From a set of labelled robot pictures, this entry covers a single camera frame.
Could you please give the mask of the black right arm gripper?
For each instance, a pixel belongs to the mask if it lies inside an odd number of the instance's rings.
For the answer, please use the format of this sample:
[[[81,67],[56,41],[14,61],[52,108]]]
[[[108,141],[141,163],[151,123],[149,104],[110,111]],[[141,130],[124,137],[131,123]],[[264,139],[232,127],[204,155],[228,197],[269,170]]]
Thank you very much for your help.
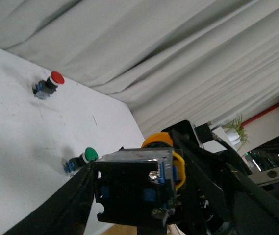
[[[243,174],[246,166],[208,124],[183,120],[163,129],[167,141],[185,160],[186,182],[179,190],[184,220],[177,224],[187,235],[236,235],[223,192],[222,170],[228,163]]]

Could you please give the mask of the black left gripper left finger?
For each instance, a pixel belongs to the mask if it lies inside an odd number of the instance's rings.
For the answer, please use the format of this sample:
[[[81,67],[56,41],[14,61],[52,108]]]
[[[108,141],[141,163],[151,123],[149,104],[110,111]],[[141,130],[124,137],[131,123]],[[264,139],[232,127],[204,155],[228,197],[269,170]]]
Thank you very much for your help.
[[[82,235],[94,200],[93,164],[88,163],[6,235]]]

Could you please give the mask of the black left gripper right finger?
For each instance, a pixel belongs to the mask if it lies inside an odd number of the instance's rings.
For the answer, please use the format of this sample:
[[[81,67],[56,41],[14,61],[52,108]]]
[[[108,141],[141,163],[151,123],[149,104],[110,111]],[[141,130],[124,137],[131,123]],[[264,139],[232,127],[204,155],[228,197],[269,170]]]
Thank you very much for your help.
[[[239,235],[279,235],[279,200],[228,163],[224,194]]]

